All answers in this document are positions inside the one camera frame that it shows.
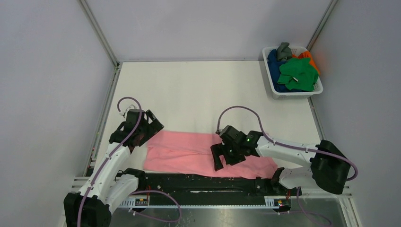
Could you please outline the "pink t shirt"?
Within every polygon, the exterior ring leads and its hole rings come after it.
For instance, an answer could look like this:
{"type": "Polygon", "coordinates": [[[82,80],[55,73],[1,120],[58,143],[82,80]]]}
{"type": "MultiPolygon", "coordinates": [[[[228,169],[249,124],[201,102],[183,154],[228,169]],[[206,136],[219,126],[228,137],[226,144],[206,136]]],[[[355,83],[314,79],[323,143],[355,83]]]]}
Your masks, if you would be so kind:
{"type": "Polygon", "coordinates": [[[216,134],[161,131],[147,142],[143,169],[153,172],[208,177],[272,178],[278,166],[270,157],[248,156],[215,171],[210,147],[221,142],[216,134]]]}

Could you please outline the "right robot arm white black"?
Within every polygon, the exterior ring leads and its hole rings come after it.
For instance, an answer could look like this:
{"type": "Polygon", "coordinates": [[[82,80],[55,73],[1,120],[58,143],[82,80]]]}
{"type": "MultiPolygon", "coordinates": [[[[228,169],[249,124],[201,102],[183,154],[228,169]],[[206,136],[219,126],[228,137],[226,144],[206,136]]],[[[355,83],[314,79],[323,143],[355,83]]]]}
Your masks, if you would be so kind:
{"type": "Polygon", "coordinates": [[[210,147],[214,159],[214,169],[226,165],[236,165],[246,157],[270,157],[297,164],[297,168],[279,167],[270,178],[272,189],[281,193],[285,189],[320,188],[328,193],[343,193],[351,164],[330,141],[319,144],[301,144],[268,138],[263,132],[238,131],[226,126],[217,131],[221,142],[210,147]]]}

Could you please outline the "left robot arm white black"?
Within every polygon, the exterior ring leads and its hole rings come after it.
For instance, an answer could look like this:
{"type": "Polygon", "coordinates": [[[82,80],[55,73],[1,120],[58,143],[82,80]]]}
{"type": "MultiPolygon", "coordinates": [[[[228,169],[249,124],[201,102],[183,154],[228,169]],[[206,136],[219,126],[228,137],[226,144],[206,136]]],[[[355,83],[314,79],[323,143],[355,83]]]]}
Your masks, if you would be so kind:
{"type": "Polygon", "coordinates": [[[68,227],[107,227],[119,205],[135,191],[139,177],[127,169],[118,183],[114,182],[124,161],[135,147],[145,144],[163,129],[163,124],[150,110],[130,109],[111,134],[102,163],[77,192],[69,192],[64,201],[68,227]]]}

